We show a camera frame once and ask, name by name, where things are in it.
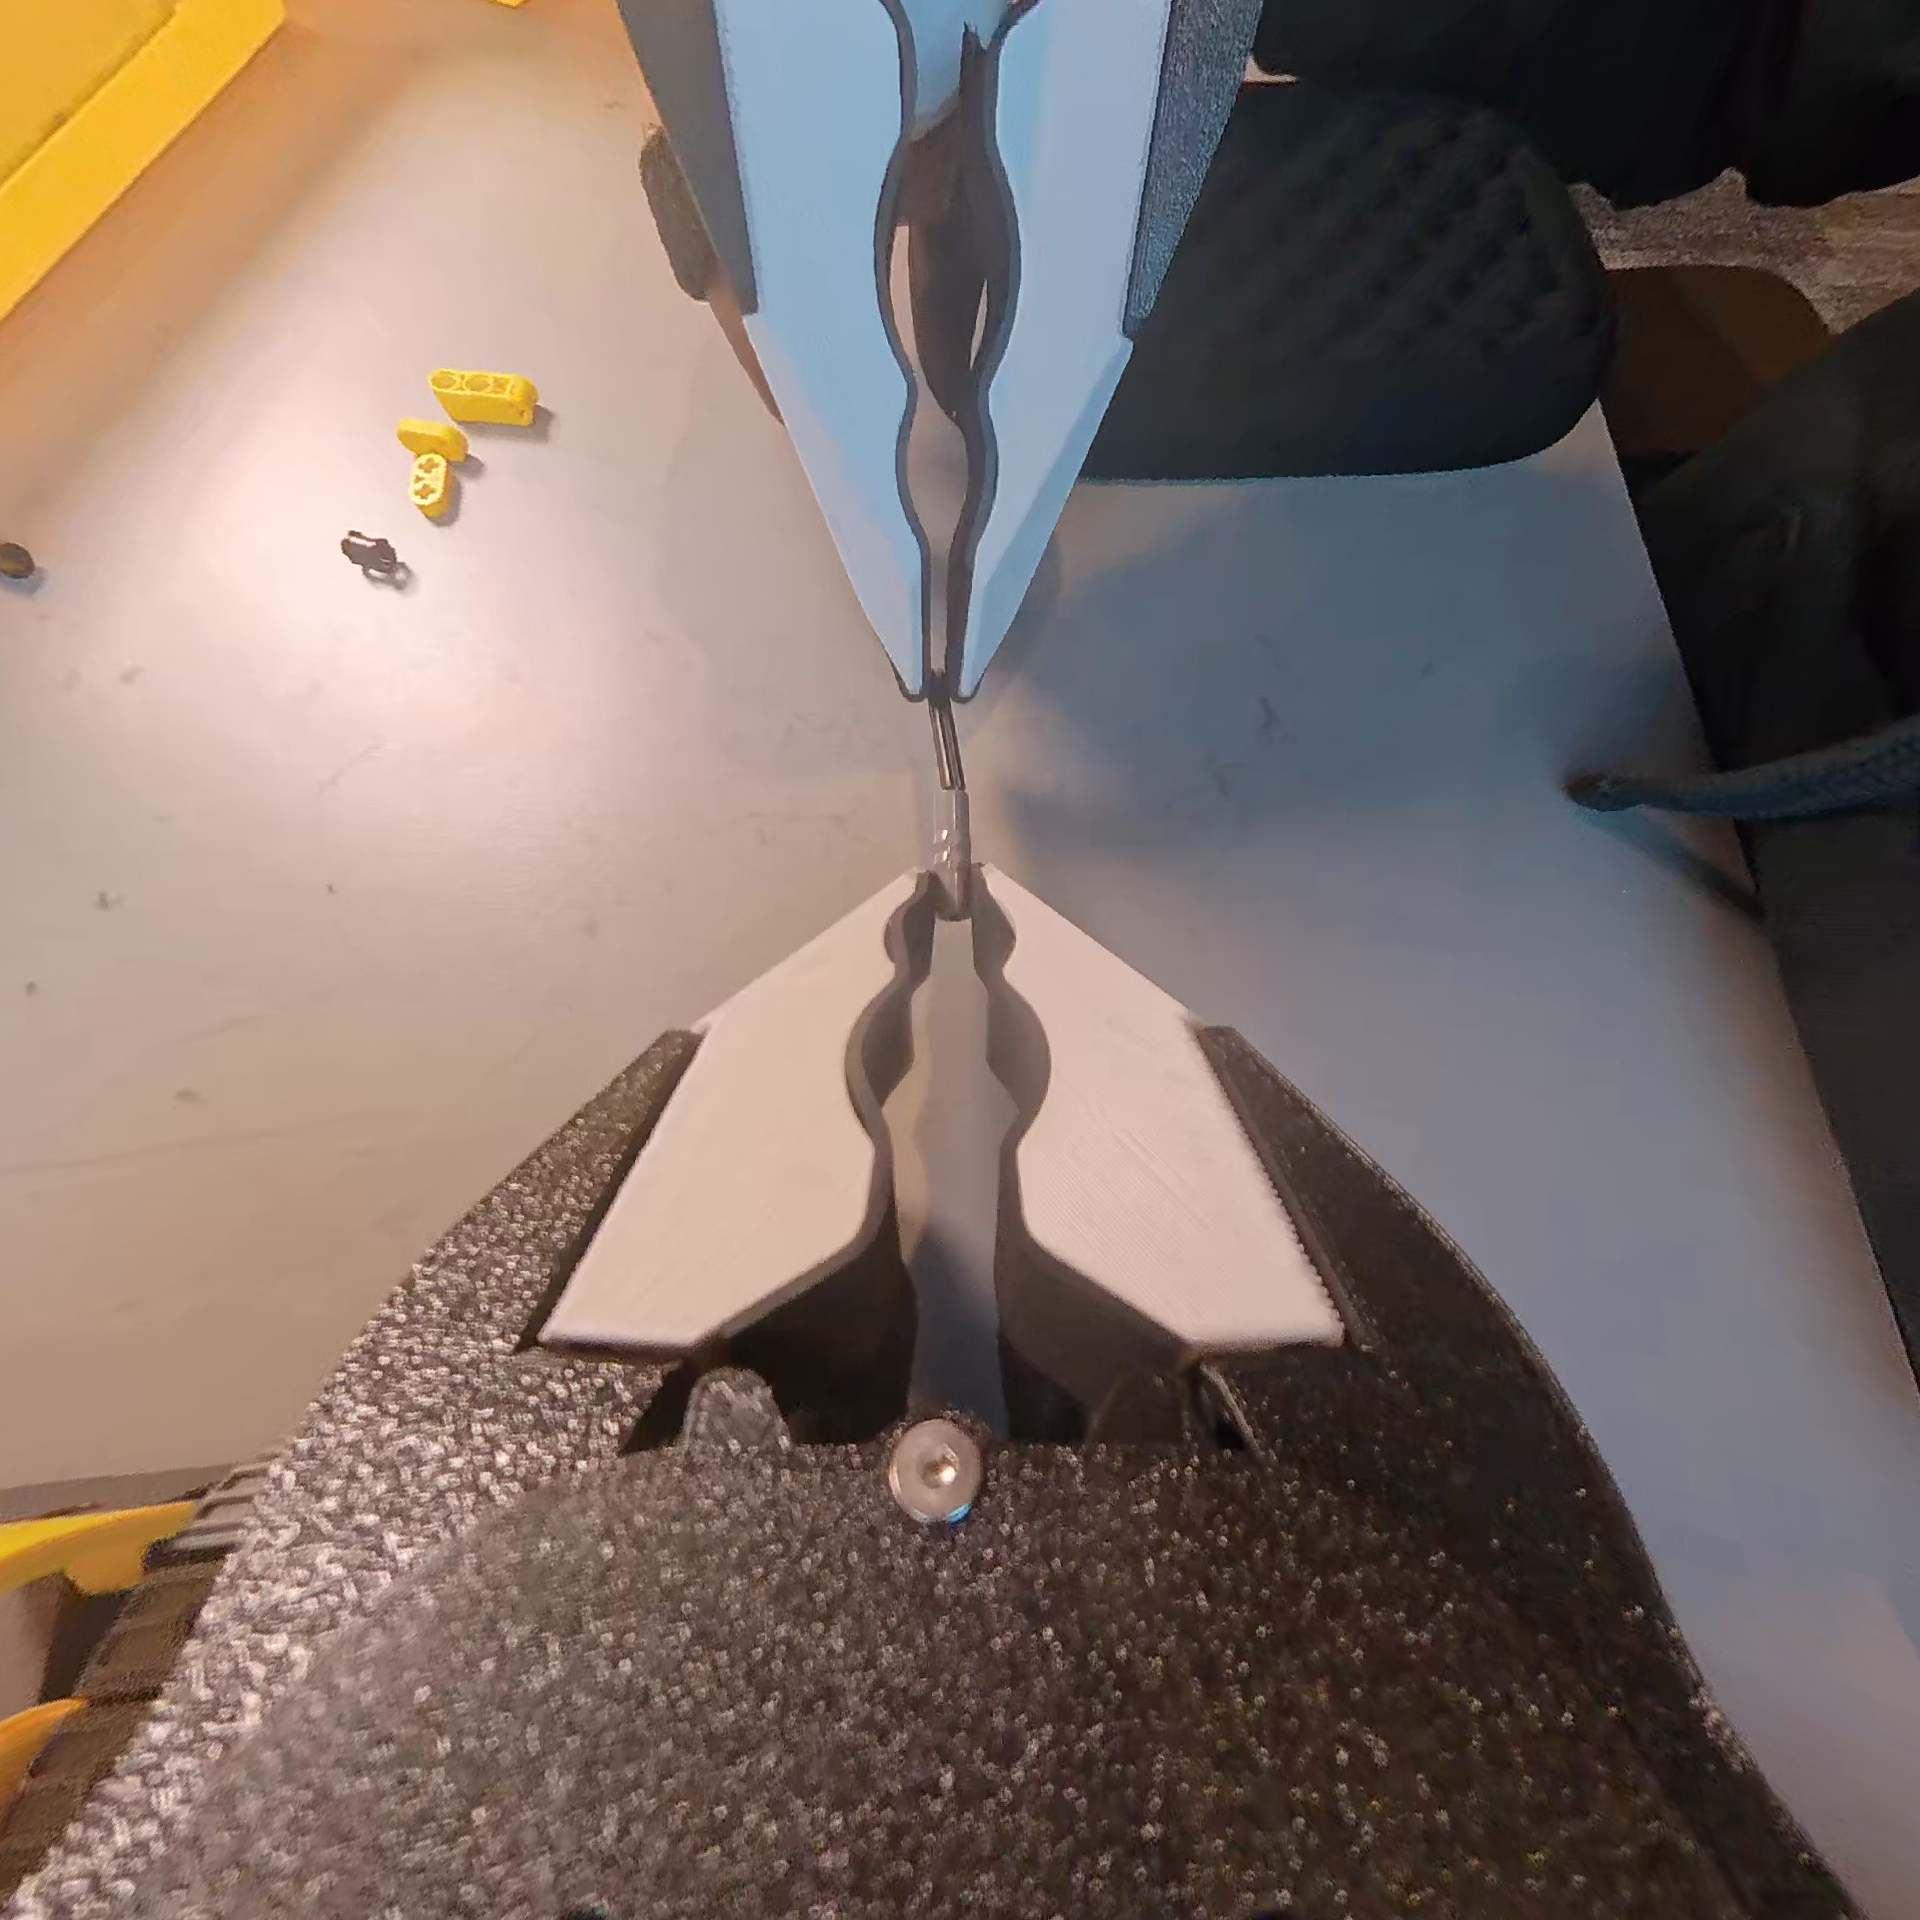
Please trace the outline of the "small yellow building piece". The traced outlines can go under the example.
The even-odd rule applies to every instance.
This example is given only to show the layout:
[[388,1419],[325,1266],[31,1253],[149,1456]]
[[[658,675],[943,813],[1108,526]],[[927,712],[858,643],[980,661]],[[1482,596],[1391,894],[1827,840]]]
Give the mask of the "small yellow building piece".
[[454,419],[407,415],[397,419],[397,442],[408,453],[407,498],[433,521],[454,513],[461,501],[458,467],[468,460],[468,434]]

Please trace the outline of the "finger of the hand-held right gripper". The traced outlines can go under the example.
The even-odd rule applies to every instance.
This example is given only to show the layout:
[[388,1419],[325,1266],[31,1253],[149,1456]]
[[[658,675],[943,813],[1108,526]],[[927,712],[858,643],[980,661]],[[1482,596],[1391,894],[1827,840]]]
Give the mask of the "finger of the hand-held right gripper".
[[986,315],[948,565],[948,686],[972,699],[1014,623],[1133,356],[1126,312],[1167,1],[1022,4],[972,42],[963,154]]
[[931,679],[933,557],[904,477],[917,380],[893,248],[918,105],[893,1],[715,5],[753,268],[744,332],[901,691]]

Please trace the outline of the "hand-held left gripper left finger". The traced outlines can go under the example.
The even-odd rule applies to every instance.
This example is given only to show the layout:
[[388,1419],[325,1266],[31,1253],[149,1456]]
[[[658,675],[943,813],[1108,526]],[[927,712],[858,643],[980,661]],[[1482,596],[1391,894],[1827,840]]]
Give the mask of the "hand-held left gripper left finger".
[[884,1107],[939,899],[925,871],[891,880],[698,1024],[540,1346],[661,1364],[675,1390],[756,1373],[802,1442],[904,1415],[918,1299]]

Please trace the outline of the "yellow plastic storage bin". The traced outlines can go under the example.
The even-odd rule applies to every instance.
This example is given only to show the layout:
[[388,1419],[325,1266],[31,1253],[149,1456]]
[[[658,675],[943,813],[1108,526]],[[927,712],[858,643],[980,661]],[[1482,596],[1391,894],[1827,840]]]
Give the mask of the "yellow plastic storage bin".
[[11,315],[282,27],[282,1],[3,5]]

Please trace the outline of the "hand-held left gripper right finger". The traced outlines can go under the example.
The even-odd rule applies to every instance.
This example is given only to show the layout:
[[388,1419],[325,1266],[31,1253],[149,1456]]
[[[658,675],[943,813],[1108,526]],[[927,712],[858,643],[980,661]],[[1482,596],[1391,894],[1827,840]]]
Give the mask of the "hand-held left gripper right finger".
[[1342,1281],[1181,997],[976,868],[1000,1151],[995,1302],[1020,1442],[1092,1436],[1114,1394],[1348,1344]]

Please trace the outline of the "grey toy track belt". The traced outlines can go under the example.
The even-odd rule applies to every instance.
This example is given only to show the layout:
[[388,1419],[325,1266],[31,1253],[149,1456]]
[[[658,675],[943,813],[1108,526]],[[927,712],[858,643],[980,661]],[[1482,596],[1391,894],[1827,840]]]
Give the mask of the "grey toy track belt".
[[85,1643],[68,1690],[85,1709],[63,1723],[11,1803],[11,1886],[37,1872],[152,1715],[270,1471],[267,1454],[235,1466],[205,1491],[178,1534],[147,1547],[140,1582],[112,1595],[111,1615]]

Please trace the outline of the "grey desk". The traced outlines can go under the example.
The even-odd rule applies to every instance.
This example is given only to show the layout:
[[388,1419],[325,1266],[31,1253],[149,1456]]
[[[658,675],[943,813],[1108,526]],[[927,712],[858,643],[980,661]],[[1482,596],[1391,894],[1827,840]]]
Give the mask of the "grey desk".
[[[682,295],[611,4],[290,4],[5,321],[5,1486],[295,1426],[658,1030],[917,859],[931,739]],[[408,499],[435,370],[509,371]],[[408,580],[341,550],[393,539]],[[1916,1916],[1916,1390],[1596,412],[1482,471],[1076,491],[982,853],[1521,1318],[1717,1699]]]

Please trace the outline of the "black quilted pad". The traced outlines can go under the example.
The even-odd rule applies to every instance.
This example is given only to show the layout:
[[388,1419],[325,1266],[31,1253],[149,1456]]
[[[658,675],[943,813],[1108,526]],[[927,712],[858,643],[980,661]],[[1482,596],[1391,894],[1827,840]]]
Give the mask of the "black quilted pad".
[[1494,467],[1584,417],[1614,343],[1573,191],[1500,116],[1251,83],[1081,475]]

